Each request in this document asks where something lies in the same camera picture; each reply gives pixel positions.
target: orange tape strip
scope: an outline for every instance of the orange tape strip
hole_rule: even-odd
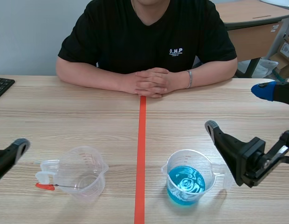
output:
[[[134,224],[145,224],[145,119],[146,98],[140,97]]]

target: cup with blue liquid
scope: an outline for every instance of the cup with blue liquid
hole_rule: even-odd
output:
[[[230,189],[234,179],[226,164],[212,163],[204,154],[184,149],[173,153],[161,168],[167,176],[167,193],[182,205],[192,205],[224,177],[223,188]]]

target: person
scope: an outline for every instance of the person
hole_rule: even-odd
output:
[[[191,69],[196,56],[203,65]],[[64,82],[152,98],[228,80],[236,69],[208,0],[93,0],[56,63]]]

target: black t-shirt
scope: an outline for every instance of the black t-shirt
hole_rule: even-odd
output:
[[[155,67],[179,72],[191,69],[195,56],[202,63],[237,57],[210,1],[171,0],[162,18],[147,26],[131,0],[93,0],[59,53],[69,62],[98,62],[122,74]]]

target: white wall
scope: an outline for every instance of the white wall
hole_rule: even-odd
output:
[[[62,41],[90,0],[0,0],[0,75],[55,75]]]

